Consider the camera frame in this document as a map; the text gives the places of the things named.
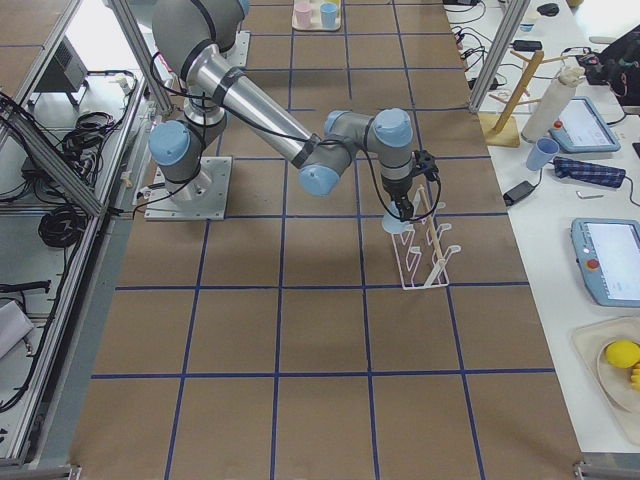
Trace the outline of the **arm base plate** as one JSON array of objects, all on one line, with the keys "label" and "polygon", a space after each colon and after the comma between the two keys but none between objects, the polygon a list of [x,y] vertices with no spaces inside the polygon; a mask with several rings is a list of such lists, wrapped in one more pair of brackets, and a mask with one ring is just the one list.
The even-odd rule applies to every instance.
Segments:
[{"label": "arm base plate", "polygon": [[199,174],[186,186],[168,183],[176,193],[169,198],[165,186],[152,189],[145,199],[148,221],[201,221],[225,218],[232,157],[203,157]]},{"label": "arm base plate", "polygon": [[232,66],[245,68],[249,56],[251,33],[241,30],[236,33],[235,43],[225,54],[225,58]]}]

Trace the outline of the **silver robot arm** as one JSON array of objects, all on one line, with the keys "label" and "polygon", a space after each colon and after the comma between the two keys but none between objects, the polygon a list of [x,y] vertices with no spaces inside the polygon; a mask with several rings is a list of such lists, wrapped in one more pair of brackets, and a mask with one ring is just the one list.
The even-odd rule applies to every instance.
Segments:
[{"label": "silver robot arm", "polygon": [[290,161],[307,193],[329,195],[357,152],[374,153],[397,219],[412,220],[415,161],[408,113],[398,108],[374,116],[333,111],[323,137],[309,132],[226,60],[248,11],[246,1],[159,1],[152,17],[155,44],[171,70],[196,90],[198,101],[234,115]]}]

